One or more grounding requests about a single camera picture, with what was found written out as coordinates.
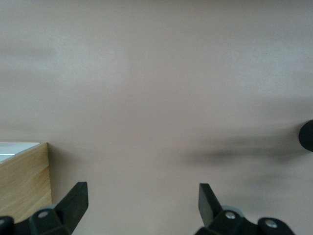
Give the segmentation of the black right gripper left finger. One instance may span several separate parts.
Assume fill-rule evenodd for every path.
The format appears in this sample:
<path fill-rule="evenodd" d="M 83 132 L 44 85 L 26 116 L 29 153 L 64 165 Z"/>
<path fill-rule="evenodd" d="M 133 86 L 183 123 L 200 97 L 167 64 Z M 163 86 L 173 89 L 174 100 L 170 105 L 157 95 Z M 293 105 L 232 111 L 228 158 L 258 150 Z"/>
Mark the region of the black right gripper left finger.
<path fill-rule="evenodd" d="M 56 205 L 29 218 L 32 235 L 71 235 L 88 209 L 88 184 L 78 182 Z"/>

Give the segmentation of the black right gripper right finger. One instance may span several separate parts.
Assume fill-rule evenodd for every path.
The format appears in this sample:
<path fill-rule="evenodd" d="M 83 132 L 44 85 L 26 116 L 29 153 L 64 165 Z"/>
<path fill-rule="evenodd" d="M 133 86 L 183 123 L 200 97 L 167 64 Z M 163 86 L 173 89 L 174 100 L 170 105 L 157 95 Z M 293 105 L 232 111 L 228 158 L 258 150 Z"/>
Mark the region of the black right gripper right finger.
<path fill-rule="evenodd" d="M 256 224 L 235 207 L 222 206 L 209 184 L 199 185 L 198 208 L 203 227 L 196 235 L 258 235 Z"/>

